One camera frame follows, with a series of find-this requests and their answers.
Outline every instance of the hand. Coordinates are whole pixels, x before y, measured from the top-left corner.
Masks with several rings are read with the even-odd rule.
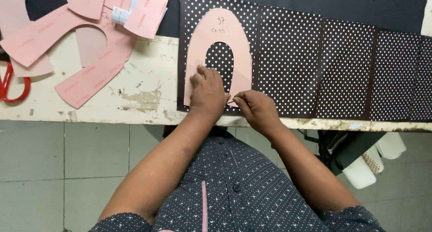
[[[286,129],[279,119],[273,99],[266,94],[248,90],[238,93],[232,100],[239,106],[251,127],[266,138]]]
[[[191,77],[193,91],[189,113],[210,120],[214,125],[222,116],[227,100],[231,97],[223,89],[222,77],[214,68],[198,65],[198,73]]]

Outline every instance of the shirt pocket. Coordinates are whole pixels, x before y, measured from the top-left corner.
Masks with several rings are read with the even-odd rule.
[[[152,231],[207,232],[206,189],[205,181],[177,188],[159,209]]]

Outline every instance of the shirt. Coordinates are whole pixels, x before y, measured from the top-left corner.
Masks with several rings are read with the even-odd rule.
[[[119,213],[90,232],[384,231],[362,206],[317,216],[266,156],[228,132],[213,131],[190,162],[154,225]]]

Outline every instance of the scissor handle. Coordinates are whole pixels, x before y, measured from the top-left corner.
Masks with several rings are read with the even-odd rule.
[[[23,101],[30,93],[30,84],[32,83],[32,81],[30,80],[29,77],[24,77],[24,91],[22,92],[21,96],[19,96],[16,99],[8,99],[7,98],[7,91],[9,89],[9,83],[10,80],[12,79],[12,73],[14,72],[14,68],[12,67],[12,63],[8,62],[7,63],[7,70],[6,70],[6,75],[4,76],[4,82],[1,81],[0,78],[0,100],[3,100],[5,102],[8,103],[15,103],[15,102],[19,102],[19,101]]]

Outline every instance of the worn white table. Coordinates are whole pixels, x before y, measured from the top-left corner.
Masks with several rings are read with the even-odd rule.
[[[428,0],[422,34],[432,36],[432,0]],[[124,68],[78,110],[64,102],[54,86],[81,69],[75,32],[69,32],[48,55],[55,71],[32,78],[30,95],[21,103],[0,102],[0,119],[68,122],[178,124],[186,115],[176,110],[178,38],[138,37]],[[0,62],[0,74],[6,72]],[[14,77],[9,98],[24,89]],[[281,118],[292,129],[362,131],[432,131],[432,123],[393,123],[337,119]],[[249,126],[242,117],[222,116],[221,126]]]

